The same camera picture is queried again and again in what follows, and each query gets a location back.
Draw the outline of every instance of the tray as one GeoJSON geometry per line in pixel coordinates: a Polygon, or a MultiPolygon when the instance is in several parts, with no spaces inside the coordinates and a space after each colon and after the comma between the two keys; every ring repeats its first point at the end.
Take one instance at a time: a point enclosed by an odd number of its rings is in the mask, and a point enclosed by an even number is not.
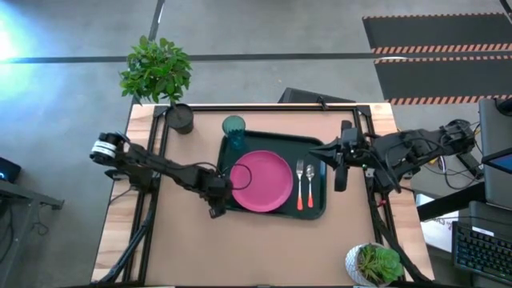
{"type": "MultiPolygon", "coordinates": [[[[232,165],[235,164],[236,161],[244,154],[256,150],[269,150],[285,159],[294,175],[294,188],[292,189],[291,196],[286,200],[286,202],[276,210],[258,214],[269,214],[304,220],[314,220],[322,216],[326,209],[326,164],[308,154],[309,148],[323,145],[322,141],[312,137],[274,134],[250,130],[245,132],[244,141],[245,148],[242,150],[235,150],[230,146],[226,136],[222,139],[217,163],[220,171],[226,170],[226,175],[229,175],[232,165]],[[297,210],[298,178],[295,173],[295,167],[299,158],[304,159],[304,173],[302,175],[301,183],[302,203],[304,208],[301,211],[297,210]],[[315,175],[311,182],[311,193],[314,200],[312,208],[307,206],[309,184],[306,177],[306,166],[309,164],[314,166],[315,171],[315,175]]],[[[255,213],[242,207],[234,198],[229,199],[226,206],[229,210],[255,213]]]]}

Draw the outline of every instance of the black floor mat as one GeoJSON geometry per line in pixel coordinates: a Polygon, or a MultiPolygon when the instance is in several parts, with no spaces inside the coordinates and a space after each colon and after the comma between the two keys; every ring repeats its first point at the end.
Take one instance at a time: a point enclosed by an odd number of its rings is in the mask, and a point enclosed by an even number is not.
{"type": "Polygon", "coordinates": [[[363,17],[376,54],[512,50],[502,13],[363,17]]]}
{"type": "Polygon", "coordinates": [[[384,99],[393,105],[512,97],[512,55],[378,59],[374,63],[384,99]]]}

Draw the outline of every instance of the utensil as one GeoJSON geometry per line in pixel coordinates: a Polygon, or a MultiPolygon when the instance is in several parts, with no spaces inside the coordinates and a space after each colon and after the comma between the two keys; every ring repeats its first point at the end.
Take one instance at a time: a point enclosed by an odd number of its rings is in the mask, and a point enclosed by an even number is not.
{"type": "Polygon", "coordinates": [[[309,164],[306,167],[306,177],[310,183],[310,192],[309,192],[308,198],[307,198],[307,206],[309,208],[313,208],[313,196],[311,195],[311,179],[313,179],[313,177],[314,177],[314,167],[311,164],[309,164]]]}
{"type": "Polygon", "coordinates": [[[246,132],[246,122],[242,117],[231,115],[222,122],[222,130],[226,134],[229,143],[236,150],[244,147],[244,133],[246,132]]]}
{"type": "Polygon", "coordinates": [[[297,177],[298,177],[298,199],[297,199],[297,210],[302,210],[302,191],[301,191],[301,178],[302,171],[304,170],[304,160],[297,160],[297,177]]]}
{"type": "Polygon", "coordinates": [[[294,174],[290,165],[276,153],[267,150],[243,155],[231,169],[230,180],[234,199],[254,212],[279,208],[288,200],[294,188],[294,174]]]}

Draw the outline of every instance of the floor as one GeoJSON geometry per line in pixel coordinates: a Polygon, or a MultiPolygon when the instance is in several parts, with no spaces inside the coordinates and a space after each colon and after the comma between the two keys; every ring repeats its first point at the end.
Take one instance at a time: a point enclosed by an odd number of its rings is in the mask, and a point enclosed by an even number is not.
{"type": "MultiPolygon", "coordinates": [[[[150,32],[156,6],[157,0],[0,0],[0,58],[123,56],[150,32]]],[[[189,54],[368,53],[362,16],[472,12],[502,7],[499,0],[167,0],[157,36],[189,54]]],[[[118,87],[125,68],[118,62],[0,64],[0,156],[23,167],[21,185],[66,200],[61,211],[42,210],[50,232],[32,233],[10,286],[90,280],[112,182],[88,154],[100,132],[126,128],[131,102],[118,87]]],[[[370,59],[195,62],[193,68],[188,103],[276,102],[288,86],[383,101],[370,59]]],[[[478,120],[475,104],[397,106],[394,114],[401,129],[478,120]]],[[[463,186],[466,179],[453,183],[463,186]]],[[[428,171],[414,177],[413,187],[453,192],[428,171]]],[[[431,257],[438,278],[451,282],[445,264],[431,257]]]]}

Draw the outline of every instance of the green leaves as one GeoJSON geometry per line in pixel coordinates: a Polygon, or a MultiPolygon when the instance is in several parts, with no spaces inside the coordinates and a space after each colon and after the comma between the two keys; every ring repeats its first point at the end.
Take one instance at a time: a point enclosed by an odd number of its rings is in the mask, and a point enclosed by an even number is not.
{"type": "Polygon", "coordinates": [[[403,275],[400,255],[392,249],[366,245],[359,251],[358,269],[374,284],[392,282],[403,275]]]}
{"type": "Polygon", "coordinates": [[[183,87],[189,89],[192,68],[182,48],[165,38],[157,44],[141,36],[133,49],[126,59],[128,70],[119,74],[122,96],[133,95],[136,102],[143,98],[156,103],[167,98],[176,102],[183,96],[183,87]]]}

